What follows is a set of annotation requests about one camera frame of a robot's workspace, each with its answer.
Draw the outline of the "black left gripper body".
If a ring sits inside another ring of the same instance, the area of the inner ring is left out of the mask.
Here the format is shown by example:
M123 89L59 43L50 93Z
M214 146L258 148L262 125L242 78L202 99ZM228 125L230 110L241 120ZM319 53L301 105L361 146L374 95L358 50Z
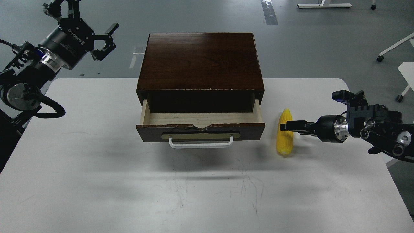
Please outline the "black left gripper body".
M39 44L63 60L63 67L72 70L94 48L94 31L83 19L63 18L58 26Z

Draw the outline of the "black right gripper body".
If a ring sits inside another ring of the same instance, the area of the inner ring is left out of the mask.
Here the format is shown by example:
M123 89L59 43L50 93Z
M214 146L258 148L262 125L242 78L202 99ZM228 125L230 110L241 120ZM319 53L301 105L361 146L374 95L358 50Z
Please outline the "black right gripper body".
M311 136L322 142L343 143L350 135L347 132L348 122L342 115L325 115L316 122L307 122L306 129Z

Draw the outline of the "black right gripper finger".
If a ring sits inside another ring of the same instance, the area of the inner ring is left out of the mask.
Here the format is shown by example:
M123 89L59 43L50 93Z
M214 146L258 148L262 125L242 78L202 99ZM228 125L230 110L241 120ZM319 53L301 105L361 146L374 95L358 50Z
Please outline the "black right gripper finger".
M280 124L281 131L307 131L307 122L305 120L286 121Z

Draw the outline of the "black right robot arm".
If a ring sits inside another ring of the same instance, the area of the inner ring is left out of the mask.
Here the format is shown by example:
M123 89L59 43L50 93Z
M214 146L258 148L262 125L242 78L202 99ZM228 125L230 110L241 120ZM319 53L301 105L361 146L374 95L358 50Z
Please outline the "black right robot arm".
M316 122L290 120L281 131L316 136L322 142L343 143L348 137L361 138L372 147L369 154L380 152L400 161L413 163L413 124L402 123L402 113L384 105L369 105L363 91L354 94L335 91L332 99L346 105L346 116L325 115Z

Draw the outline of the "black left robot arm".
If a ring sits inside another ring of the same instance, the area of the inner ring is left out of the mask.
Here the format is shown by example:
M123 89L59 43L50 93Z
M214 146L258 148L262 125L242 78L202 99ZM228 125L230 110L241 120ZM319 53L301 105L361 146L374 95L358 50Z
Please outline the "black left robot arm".
M1 71L1 101L20 111L14 118L1 111L1 169L25 131L23 125L27 121L32 117L60 118L66 113L40 89L62 68L73 69L87 53L101 61L116 48L112 34L119 27L118 23L112 24L105 34L95 34L81 18L78 0L67 1L67 17L62 17L62 3L62 0L54 0L43 4L43 12L58 25L38 46L28 41L18 46L1 40L15 55Z

